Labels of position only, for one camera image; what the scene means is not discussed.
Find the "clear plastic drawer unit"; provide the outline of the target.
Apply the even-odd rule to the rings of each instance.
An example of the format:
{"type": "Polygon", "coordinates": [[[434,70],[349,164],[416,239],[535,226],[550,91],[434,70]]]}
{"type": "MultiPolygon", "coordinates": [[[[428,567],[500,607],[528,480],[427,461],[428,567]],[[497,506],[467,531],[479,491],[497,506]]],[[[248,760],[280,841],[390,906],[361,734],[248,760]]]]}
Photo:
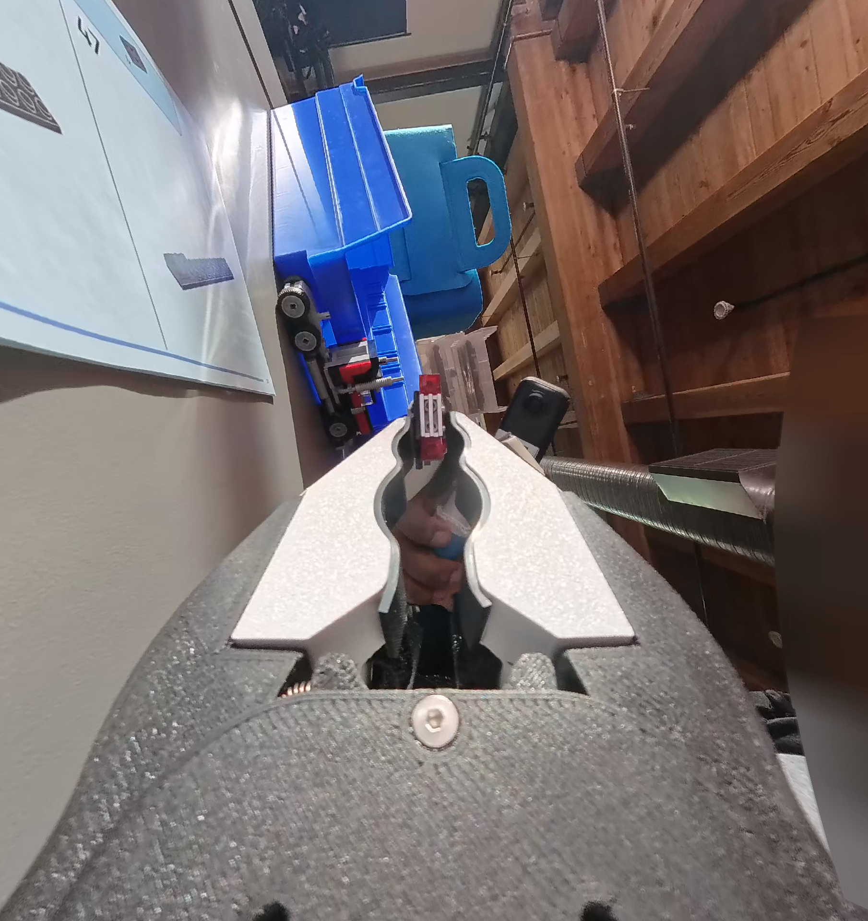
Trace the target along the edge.
{"type": "Polygon", "coordinates": [[[503,413],[497,400],[487,339],[497,327],[416,340],[421,370],[439,375],[445,408],[478,420],[487,413],[503,413]]]}

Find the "black red toy brick truck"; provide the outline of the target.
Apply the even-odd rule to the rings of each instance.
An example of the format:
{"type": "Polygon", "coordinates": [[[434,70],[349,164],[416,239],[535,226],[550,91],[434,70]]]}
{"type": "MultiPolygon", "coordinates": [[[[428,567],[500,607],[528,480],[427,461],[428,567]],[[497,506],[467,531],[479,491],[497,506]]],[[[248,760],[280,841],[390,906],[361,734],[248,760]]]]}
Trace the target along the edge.
{"type": "Polygon", "coordinates": [[[305,369],[322,427],[336,449],[370,437],[404,414],[389,412],[384,393],[405,384],[398,358],[381,354],[372,338],[331,342],[331,315],[321,312],[307,281],[291,276],[281,285],[276,315],[305,369]]]}

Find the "grey desk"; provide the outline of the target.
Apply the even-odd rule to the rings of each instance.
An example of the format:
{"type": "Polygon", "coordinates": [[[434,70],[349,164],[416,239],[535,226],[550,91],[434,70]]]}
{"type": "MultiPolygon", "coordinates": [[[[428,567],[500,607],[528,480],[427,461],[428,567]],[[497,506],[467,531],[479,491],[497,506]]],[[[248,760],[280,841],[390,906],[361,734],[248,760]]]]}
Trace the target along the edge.
{"type": "Polygon", "coordinates": [[[274,322],[285,97],[253,3],[112,3],[209,146],[275,393],[0,345],[0,908],[141,653],[303,485],[274,322]]]}

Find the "long black toy brick plate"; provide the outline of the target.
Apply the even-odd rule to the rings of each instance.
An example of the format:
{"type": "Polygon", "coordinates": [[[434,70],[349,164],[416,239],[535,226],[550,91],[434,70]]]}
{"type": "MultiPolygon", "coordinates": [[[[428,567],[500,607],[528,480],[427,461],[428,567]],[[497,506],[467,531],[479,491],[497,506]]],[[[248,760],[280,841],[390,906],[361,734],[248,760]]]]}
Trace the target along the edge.
{"type": "Polygon", "coordinates": [[[417,390],[409,413],[408,460],[410,470],[433,474],[445,460],[449,449],[446,417],[440,390],[417,390]]]}

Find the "person's grey shirt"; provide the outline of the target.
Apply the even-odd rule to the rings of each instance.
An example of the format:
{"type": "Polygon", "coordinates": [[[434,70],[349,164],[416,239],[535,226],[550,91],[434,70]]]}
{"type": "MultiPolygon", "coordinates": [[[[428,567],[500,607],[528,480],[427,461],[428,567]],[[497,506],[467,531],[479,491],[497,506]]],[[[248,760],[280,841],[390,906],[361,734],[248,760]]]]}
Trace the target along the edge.
{"type": "Polygon", "coordinates": [[[814,788],[811,784],[806,758],[799,754],[777,753],[776,759],[798,806],[808,820],[814,834],[817,835],[824,851],[830,855],[830,847],[820,817],[814,788]]]}

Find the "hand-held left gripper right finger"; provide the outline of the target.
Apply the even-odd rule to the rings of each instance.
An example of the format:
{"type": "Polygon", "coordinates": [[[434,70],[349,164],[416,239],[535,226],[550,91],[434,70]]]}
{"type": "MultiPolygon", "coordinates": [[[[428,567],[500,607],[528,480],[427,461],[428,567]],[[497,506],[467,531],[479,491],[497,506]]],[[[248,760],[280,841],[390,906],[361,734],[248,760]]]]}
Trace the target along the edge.
{"type": "Polygon", "coordinates": [[[478,500],[463,549],[456,602],[467,646],[503,666],[522,655],[623,647],[635,630],[601,572],[560,491],[530,457],[507,448],[469,417],[451,413],[462,442],[464,499],[478,500]]]}

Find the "person's right hand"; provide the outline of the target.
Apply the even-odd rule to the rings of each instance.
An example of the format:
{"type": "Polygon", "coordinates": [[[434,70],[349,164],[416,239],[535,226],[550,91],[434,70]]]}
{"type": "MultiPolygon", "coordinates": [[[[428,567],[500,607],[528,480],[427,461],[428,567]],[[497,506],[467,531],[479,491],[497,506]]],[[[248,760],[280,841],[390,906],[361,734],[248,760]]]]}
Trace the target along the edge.
{"type": "Polygon", "coordinates": [[[447,548],[454,537],[452,523],[438,513],[437,502],[420,493],[415,495],[394,533],[400,547],[407,604],[452,612],[463,585],[464,565],[436,553],[447,548]]]}

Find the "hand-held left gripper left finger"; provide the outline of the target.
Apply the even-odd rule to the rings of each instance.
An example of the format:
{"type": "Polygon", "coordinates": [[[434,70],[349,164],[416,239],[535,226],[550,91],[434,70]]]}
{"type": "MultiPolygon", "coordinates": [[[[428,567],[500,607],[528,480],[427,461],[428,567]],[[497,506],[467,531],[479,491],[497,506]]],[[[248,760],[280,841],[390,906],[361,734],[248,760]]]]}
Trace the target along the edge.
{"type": "Polygon", "coordinates": [[[304,490],[234,646],[299,651],[313,664],[339,653],[359,666],[383,646],[381,616],[400,572],[383,495],[400,478],[398,444],[409,432],[409,419],[397,419],[304,490]]]}

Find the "silver ventilation duct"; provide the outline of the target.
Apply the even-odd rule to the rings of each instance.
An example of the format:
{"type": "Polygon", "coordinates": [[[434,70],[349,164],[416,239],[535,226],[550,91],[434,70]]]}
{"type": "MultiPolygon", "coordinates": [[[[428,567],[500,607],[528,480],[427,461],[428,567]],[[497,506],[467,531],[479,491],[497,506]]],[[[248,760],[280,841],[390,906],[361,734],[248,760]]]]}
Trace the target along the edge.
{"type": "Polygon", "coordinates": [[[766,520],[672,501],[644,467],[546,457],[547,478],[588,506],[670,536],[774,567],[772,527],[766,520]]]}

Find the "light blue instruction booklet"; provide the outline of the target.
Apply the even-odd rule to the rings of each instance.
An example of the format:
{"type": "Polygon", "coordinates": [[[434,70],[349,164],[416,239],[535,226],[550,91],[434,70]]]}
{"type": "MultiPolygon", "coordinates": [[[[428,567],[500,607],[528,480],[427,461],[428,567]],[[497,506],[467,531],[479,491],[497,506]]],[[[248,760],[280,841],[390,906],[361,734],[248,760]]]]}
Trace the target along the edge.
{"type": "Polygon", "coordinates": [[[0,345],[275,393],[209,146],[112,2],[0,2],[0,345]]]}

